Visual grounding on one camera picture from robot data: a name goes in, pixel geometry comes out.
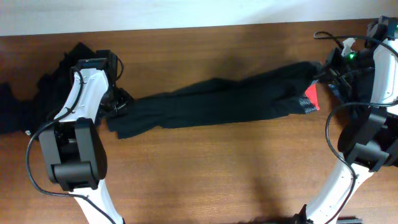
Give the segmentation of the black leggings red waistband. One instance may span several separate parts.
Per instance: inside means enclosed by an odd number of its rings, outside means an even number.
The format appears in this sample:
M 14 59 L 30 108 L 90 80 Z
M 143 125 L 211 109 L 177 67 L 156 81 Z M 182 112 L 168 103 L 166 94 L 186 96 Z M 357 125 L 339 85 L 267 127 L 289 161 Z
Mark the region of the black leggings red waistband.
M 119 139 L 167 129 L 275 119 L 317 110 L 305 92 L 321 69 L 299 62 L 239 81 L 213 78 L 133 101 L 107 119 Z

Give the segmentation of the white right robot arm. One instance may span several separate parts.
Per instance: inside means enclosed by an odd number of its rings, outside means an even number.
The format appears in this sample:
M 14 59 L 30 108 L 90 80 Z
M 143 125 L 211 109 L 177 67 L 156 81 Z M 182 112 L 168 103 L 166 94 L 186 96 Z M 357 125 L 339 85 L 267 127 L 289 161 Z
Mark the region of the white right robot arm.
M 328 115 L 325 138 L 338 162 L 318 196 L 294 215 L 292 223 L 361 223 L 358 218 L 340 219 L 342 209 L 381 167 L 397 165 L 397 18 L 381 16 L 362 36 L 318 31 L 313 37 L 338 44 L 317 80 L 334 83 L 352 97 L 352 81 L 367 73 L 374 76 L 369 100 L 350 100 Z M 334 147 L 330 121 L 339 110 L 351 106 L 364 108 L 364 112 L 342 130 Z

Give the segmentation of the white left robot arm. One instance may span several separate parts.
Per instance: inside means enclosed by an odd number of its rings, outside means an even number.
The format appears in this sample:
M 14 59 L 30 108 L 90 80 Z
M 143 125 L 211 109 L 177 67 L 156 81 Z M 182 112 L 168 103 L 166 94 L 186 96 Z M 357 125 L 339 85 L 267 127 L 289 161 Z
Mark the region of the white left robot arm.
M 124 70 L 110 50 L 77 61 L 70 69 L 72 89 L 53 120 L 35 133 L 50 181 L 74 198 L 89 223 L 124 223 L 109 195 L 106 151 L 96 129 L 103 118 L 116 116 L 131 96 L 116 86 Z

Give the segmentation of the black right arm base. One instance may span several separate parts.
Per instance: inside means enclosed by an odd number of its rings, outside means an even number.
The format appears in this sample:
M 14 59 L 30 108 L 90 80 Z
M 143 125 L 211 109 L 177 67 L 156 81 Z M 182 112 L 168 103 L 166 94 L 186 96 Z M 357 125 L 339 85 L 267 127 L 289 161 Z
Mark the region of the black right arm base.
M 299 213 L 296 213 L 289 224 L 314 224 L 314 222 L 307 218 L 306 213 L 307 205 L 305 204 Z M 336 224 L 364 224 L 362 219 L 359 218 L 343 218 L 337 220 Z

